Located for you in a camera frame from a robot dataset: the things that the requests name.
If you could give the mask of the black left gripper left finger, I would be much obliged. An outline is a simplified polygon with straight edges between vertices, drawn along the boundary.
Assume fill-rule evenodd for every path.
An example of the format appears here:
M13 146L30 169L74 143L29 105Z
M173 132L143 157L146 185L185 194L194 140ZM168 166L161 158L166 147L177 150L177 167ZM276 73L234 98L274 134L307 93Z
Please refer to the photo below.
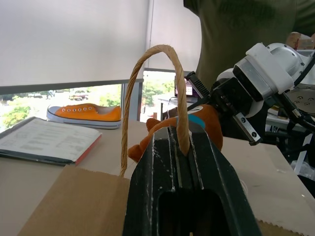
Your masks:
M175 127L153 134L130 180L123 236L180 236Z

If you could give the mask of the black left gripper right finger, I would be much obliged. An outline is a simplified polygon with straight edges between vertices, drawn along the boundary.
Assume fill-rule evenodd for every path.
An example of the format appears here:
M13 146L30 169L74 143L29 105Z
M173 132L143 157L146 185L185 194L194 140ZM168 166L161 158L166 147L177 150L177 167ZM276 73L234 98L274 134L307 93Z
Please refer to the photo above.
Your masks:
M193 236L261 236L236 171L205 131L190 132L197 181Z

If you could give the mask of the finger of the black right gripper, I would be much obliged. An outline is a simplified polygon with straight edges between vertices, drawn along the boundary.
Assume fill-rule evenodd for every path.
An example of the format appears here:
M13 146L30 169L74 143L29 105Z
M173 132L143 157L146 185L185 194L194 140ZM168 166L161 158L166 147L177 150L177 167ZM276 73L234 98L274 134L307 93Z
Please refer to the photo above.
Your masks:
M204 86L204 84L198 79L194 71L190 72L185 79L189 81L193 89L199 95L200 98L210 98L210 91Z
M193 108L197 107L197 106L200 106L200 105L203 105L203 104L213 104L213 100L211 97L203 97L201 99L199 99L197 102L191 104L188 106L187 110L190 111L192 110Z

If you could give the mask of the orange plush toy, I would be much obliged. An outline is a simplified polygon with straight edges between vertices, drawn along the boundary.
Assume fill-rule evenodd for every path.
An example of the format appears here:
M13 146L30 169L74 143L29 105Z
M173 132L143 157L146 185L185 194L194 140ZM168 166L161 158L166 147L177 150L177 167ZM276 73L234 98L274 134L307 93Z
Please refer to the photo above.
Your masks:
M216 147L221 150L223 146L223 135L221 131L221 125L217 111L211 105L200 105L192 110L188 111L188 118L190 121L200 125L208 134L211 141ZM148 135L137 145L134 145L128 149L128 157L135 162L139 162L144 151L146 150L153 133L163 127L177 126L177 117L168 118L163 121L159 121L154 118L150 118L146 122Z

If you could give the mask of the brown paper bag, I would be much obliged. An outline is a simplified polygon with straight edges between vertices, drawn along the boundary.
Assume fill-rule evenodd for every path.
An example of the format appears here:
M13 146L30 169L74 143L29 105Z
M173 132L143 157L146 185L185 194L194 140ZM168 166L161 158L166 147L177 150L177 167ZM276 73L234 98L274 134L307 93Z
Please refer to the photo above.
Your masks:
M198 196L195 174L191 170L193 150L190 132L205 131L188 118L182 65L168 45L148 49L136 63L127 87L122 127L121 170L118 176L66 166L34 210L19 236L123 236L130 180L127 169L128 118L132 89L146 59L163 52L172 61L178 88L178 142L180 236L193 236ZM261 236L303 236L297 232L256 220Z

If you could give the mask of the monitor with purple screen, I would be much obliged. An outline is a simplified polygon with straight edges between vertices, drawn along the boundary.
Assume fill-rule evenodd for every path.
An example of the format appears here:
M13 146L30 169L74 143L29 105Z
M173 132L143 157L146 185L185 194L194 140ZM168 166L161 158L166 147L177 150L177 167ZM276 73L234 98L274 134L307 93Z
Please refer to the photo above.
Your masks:
M187 97L198 97L198 94L197 94L196 90L192 87L190 81L188 81L186 78L184 78L184 80L185 80L185 85L186 85L186 96ZM174 80L174 95L178 96L176 79Z

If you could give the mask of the narrow white roller blind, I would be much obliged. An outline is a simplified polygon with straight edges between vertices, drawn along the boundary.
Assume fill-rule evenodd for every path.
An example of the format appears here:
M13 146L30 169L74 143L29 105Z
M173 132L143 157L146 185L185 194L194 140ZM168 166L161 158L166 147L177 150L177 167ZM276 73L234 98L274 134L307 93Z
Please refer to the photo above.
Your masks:
M183 0L149 0L147 48L172 46L187 72L195 71L201 50L199 18L186 9Z

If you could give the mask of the person in green shirt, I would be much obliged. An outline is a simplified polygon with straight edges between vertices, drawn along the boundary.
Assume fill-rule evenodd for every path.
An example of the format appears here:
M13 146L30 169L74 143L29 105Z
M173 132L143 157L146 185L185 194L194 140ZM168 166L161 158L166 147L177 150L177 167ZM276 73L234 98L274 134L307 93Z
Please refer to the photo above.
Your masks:
M183 0L201 25L198 79L211 88L257 43L286 43L293 32L315 34L315 0Z

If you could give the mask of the orange canvas sneaker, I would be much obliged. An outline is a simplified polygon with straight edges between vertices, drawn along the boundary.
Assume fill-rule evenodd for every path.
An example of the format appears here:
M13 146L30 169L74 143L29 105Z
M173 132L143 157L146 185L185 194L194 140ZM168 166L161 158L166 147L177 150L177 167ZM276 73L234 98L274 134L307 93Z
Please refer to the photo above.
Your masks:
M117 129L121 125L120 106L98 106L92 103L67 106L50 106L46 117L49 121L80 125L96 129Z

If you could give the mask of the open paper notebook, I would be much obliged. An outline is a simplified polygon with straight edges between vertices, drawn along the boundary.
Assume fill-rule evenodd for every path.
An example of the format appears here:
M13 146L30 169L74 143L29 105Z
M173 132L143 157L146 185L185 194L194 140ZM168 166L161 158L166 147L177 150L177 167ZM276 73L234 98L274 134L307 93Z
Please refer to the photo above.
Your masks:
M102 133L31 117L0 133L0 156L53 165L78 165Z

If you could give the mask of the wide white roller blind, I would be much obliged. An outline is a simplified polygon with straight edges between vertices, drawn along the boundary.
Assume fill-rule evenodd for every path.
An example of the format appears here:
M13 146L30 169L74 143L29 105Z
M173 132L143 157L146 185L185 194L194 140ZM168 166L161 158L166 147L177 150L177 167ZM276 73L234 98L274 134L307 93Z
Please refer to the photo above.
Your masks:
M148 10L149 0L0 0L0 94L128 79Z

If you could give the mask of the white metal frame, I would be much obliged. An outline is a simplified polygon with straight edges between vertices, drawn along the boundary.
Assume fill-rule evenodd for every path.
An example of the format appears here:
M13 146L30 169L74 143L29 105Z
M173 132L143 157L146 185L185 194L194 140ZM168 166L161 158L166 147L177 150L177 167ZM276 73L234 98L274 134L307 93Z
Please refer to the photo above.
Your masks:
M308 136L305 137L304 141L303 141L303 146L302 146L302 150L299 153L298 159L296 161L296 165L294 168L294 172L299 175L303 162L305 160L306 154L307 154L307 150L310 147L311 144L311 140L313 138L313 134L309 134Z

